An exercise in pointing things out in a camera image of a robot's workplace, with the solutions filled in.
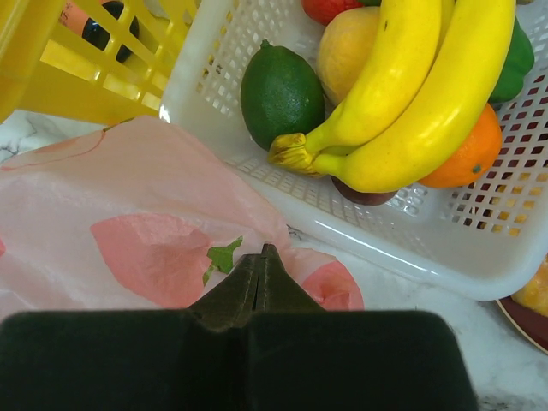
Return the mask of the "green avocado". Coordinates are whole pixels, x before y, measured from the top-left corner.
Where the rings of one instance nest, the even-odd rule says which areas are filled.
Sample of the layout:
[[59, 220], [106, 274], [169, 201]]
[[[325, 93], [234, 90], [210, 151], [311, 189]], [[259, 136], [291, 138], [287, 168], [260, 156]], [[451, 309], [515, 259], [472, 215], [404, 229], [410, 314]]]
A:
[[325, 120], [324, 91], [313, 68], [266, 39], [244, 72], [240, 106], [252, 140], [265, 151], [279, 135], [307, 134]]

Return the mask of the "dark purple plum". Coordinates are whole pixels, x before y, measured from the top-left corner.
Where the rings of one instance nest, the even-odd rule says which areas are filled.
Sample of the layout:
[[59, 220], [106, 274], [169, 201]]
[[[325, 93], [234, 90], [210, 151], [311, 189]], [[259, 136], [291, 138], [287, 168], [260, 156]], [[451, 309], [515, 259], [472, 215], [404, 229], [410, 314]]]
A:
[[337, 191], [347, 200], [363, 206], [380, 206], [395, 197], [398, 191], [388, 193], [361, 193], [353, 190], [334, 176], [331, 182]]

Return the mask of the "red strawberry fruit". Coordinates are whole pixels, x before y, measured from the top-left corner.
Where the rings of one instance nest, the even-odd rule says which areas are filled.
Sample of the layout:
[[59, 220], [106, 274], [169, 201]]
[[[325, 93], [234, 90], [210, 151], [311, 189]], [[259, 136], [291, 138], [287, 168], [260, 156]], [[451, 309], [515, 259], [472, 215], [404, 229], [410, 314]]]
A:
[[343, 11], [360, 8], [362, 4], [356, 0], [301, 0], [301, 7], [313, 21], [327, 26]]

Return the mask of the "banana bunch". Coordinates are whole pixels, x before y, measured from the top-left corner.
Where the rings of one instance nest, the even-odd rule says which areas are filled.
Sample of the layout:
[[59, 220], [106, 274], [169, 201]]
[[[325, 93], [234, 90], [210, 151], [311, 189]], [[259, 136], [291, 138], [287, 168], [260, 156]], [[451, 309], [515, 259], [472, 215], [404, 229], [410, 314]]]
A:
[[494, 90], [513, 1], [384, 1], [372, 54], [349, 94], [309, 133], [280, 135], [270, 163], [334, 176], [361, 193], [406, 187], [464, 142]]

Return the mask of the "croissant pastry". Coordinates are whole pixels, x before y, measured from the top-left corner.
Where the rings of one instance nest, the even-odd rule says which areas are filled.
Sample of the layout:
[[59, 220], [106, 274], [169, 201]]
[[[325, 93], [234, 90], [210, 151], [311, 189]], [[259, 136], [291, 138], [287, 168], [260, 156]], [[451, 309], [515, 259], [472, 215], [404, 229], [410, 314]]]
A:
[[511, 299], [542, 316], [548, 316], [547, 257], [544, 258], [532, 279], [516, 291]]

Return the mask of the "orange fruit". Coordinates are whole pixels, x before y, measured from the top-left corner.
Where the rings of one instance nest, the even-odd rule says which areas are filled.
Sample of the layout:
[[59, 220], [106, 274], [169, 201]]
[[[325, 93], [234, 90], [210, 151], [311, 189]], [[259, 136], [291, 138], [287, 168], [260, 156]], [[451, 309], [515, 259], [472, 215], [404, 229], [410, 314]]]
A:
[[442, 166], [419, 183], [428, 188], [456, 188], [476, 182], [494, 164], [502, 148], [503, 133], [497, 114], [487, 104], [472, 132]]

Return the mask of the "green bell pepper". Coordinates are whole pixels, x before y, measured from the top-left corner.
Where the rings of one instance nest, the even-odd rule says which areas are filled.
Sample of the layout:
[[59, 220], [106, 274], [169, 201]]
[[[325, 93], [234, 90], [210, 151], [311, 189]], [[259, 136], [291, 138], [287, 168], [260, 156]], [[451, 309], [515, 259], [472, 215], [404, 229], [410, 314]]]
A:
[[532, 44], [515, 18], [509, 51], [497, 84], [489, 97], [489, 103], [502, 104], [516, 98], [524, 87], [525, 76], [531, 71], [534, 63]]

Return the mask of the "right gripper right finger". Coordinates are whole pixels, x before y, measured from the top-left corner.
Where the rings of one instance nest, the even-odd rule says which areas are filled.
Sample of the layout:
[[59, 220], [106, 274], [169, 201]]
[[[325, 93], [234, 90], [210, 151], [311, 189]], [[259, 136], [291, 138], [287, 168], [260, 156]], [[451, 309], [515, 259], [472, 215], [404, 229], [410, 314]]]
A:
[[476, 410], [455, 334], [437, 314], [258, 313], [254, 410]]

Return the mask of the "red round plate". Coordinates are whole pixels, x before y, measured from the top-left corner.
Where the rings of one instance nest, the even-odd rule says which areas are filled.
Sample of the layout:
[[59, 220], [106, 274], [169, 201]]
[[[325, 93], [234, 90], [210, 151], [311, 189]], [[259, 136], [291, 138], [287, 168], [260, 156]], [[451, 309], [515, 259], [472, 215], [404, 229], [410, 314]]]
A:
[[510, 296], [496, 300], [510, 323], [538, 350], [547, 354], [547, 317], [515, 302]]

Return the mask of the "pink peach plastic bag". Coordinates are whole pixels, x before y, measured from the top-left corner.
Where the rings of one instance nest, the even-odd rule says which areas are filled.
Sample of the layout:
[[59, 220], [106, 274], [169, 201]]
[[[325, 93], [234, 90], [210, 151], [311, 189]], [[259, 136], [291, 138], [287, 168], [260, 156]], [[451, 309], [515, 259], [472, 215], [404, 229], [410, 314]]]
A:
[[294, 247], [282, 214], [191, 134], [148, 116], [1, 166], [1, 314], [180, 308], [273, 244], [323, 308], [364, 306], [336, 257]]

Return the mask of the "white plastic fruit basket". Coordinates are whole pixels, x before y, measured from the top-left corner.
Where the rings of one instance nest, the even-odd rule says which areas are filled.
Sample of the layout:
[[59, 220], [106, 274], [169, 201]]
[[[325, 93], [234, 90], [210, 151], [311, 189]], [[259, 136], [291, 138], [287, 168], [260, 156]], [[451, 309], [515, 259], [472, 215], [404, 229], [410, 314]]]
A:
[[535, 64], [521, 94], [500, 107], [504, 143], [475, 184], [414, 184], [389, 203], [344, 199], [327, 178], [268, 164], [241, 117], [241, 77], [262, 40], [313, 62], [322, 27], [297, 1], [193, 1], [159, 115], [197, 137], [264, 195], [288, 224], [413, 280], [477, 301], [503, 298], [535, 274], [547, 251], [547, 4], [518, 19]]

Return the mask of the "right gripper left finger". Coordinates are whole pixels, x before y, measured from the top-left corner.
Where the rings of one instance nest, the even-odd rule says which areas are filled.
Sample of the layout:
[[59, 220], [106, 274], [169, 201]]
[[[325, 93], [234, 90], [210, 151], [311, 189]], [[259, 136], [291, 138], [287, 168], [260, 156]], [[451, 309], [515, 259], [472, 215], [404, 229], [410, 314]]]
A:
[[1, 324], [4, 410], [246, 410], [241, 328], [259, 256], [186, 309], [17, 313]]

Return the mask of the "yellow plastic basket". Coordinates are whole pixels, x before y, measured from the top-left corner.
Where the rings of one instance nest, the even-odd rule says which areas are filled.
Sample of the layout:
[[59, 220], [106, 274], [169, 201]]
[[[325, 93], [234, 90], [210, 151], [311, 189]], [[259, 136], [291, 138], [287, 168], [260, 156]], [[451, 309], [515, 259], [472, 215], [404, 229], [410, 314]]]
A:
[[156, 116], [198, 1], [1, 3], [1, 118], [115, 124]]

